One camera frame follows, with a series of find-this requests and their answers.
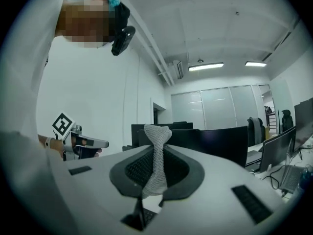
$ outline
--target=black office chair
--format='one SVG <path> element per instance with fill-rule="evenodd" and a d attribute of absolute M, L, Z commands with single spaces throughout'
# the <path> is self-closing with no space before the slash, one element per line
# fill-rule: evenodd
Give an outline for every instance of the black office chair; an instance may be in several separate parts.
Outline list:
<path fill-rule="evenodd" d="M 254 146 L 258 143 L 255 143 L 255 135 L 254 135 L 254 124 L 251 119 L 247 119 L 248 121 L 248 147 Z M 265 127 L 263 125 L 263 121 L 259 118 L 260 126 L 261 126 L 261 142 L 265 141 Z"/>

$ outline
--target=gray knit fabric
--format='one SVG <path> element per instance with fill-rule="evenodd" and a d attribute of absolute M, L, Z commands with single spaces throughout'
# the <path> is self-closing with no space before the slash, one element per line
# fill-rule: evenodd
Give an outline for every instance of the gray knit fabric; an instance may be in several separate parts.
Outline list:
<path fill-rule="evenodd" d="M 142 190 L 142 197 L 161 195 L 166 189 L 166 177 L 164 173 L 163 161 L 163 145 L 172 136 L 171 130 L 168 126 L 155 126 L 146 124 L 144 126 L 145 133 L 150 141 L 153 143 L 153 173 Z"/>

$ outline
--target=black monitor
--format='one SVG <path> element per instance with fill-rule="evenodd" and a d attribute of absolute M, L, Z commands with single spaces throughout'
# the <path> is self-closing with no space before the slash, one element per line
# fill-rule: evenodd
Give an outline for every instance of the black monitor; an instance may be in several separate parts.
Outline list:
<path fill-rule="evenodd" d="M 170 130 L 173 129 L 193 129 L 193 123 L 162 123 L 162 124 L 153 124 L 157 126 L 168 126 Z M 132 124 L 132 145 L 139 146 L 139 137 L 138 131 L 143 130 L 144 124 Z"/>
<path fill-rule="evenodd" d="M 144 131 L 139 131 L 139 145 L 152 144 Z M 172 130 L 166 144 L 188 148 L 231 160 L 242 167 L 248 152 L 247 126 L 220 130 Z"/>
<path fill-rule="evenodd" d="M 301 102 L 294 107 L 296 137 L 294 149 L 299 149 L 313 134 L 313 99 Z"/>
<path fill-rule="evenodd" d="M 263 143 L 260 172 L 266 171 L 269 165 L 274 167 L 286 159 L 290 141 L 295 139 L 295 135 L 296 128 L 293 127 L 272 139 L 266 140 Z"/>

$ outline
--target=fluorescent light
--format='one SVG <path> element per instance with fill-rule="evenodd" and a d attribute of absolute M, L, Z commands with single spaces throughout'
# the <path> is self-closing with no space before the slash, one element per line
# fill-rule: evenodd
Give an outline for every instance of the fluorescent light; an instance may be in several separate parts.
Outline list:
<path fill-rule="evenodd" d="M 224 65 L 224 63 L 216 63 L 216 64 L 208 64 L 208 65 L 195 65 L 190 66 L 189 71 L 199 71 L 204 69 L 211 69 L 211 68 L 220 68 Z"/>
<path fill-rule="evenodd" d="M 246 66 L 264 67 L 264 66 L 266 66 L 266 63 L 260 63 L 260 62 L 246 62 Z"/>

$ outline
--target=black rubber pad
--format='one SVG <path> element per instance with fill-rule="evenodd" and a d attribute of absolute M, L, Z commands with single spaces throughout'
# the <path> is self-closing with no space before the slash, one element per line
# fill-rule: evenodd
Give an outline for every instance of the black rubber pad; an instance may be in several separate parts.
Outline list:
<path fill-rule="evenodd" d="M 234 187 L 232 188 L 232 191 L 256 224 L 272 214 L 272 212 L 246 186 Z"/>
<path fill-rule="evenodd" d="M 79 174 L 79 173 L 83 173 L 83 172 L 86 172 L 86 171 L 89 171 L 89 170 L 91 170 L 91 168 L 89 166 L 82 166 L 82 167 L 79 167 L 79 168 L 70 169 L 68 171 L 73 176 L 73 175 L 76 175 L 76 174 Z"/>

